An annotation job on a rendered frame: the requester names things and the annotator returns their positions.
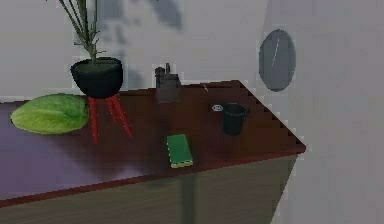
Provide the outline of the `green sponge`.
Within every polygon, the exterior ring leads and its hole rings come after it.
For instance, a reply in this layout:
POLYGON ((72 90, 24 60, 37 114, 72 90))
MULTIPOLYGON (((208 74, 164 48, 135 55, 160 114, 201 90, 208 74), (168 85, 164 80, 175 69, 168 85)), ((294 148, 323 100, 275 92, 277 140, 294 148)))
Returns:
POLYGON ((170 166, 172 168, 181 168, 193 165, 193 157, 185 134, 168 136, 167 149, 170 166))

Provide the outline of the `black mug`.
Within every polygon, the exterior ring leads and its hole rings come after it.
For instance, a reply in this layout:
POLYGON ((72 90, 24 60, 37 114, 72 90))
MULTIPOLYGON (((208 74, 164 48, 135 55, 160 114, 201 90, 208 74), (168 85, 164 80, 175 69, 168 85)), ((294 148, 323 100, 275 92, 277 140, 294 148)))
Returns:
POLYGON ((250 110, 239 103, 227 103, 223 106, 222 130, 228 136, 238 136, 250 110))

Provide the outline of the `dark red topped cabinet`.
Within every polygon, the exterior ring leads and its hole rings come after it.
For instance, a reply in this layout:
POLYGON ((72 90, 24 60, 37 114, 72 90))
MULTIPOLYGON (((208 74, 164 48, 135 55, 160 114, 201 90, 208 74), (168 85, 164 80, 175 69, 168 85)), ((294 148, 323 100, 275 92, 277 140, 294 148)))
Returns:
POLYGON ((120 96, 133 137, 98 106, 92 128, 38 135, 0 104, 0 224, 270 224, 304 144, 241 82, 192 84, 159 104, 152 89, 120 96), (223 111, 250 110, 242 132, 223 111), (185 134, 193 165, 170 166, 167 137, 185 134))

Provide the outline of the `house plant in black pot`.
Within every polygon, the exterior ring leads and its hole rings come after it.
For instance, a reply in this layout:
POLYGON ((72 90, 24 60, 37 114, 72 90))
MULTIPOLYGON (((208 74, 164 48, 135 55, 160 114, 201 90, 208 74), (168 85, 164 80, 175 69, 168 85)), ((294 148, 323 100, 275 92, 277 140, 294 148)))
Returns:
POLYGON ((113 57, 98 57, 97 49, 98 0, 93 0, 93 19, 88 18, 87 0, 58 0, 68 16, 78 38, 77 45, 89 54, 89 59, 74 63, 70 72, 76 86, 88 97, 94 142, 98 142, 97 100, 105 100, 114 122, 121 123, 129 137, 133 137, 123 110, 119 91, 123 84, 122 62, 113 57))

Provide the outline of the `green lettuce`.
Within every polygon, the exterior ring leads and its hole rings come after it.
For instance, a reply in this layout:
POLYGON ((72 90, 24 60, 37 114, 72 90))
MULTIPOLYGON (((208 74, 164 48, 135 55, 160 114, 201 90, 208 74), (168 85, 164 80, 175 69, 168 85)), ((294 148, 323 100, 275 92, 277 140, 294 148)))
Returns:
POLYGON ((89 120, 86 101, 73 94, 50 94, 34 98, 15 109, 15 127, 31 133, 64 134, 83 128, 89 120))

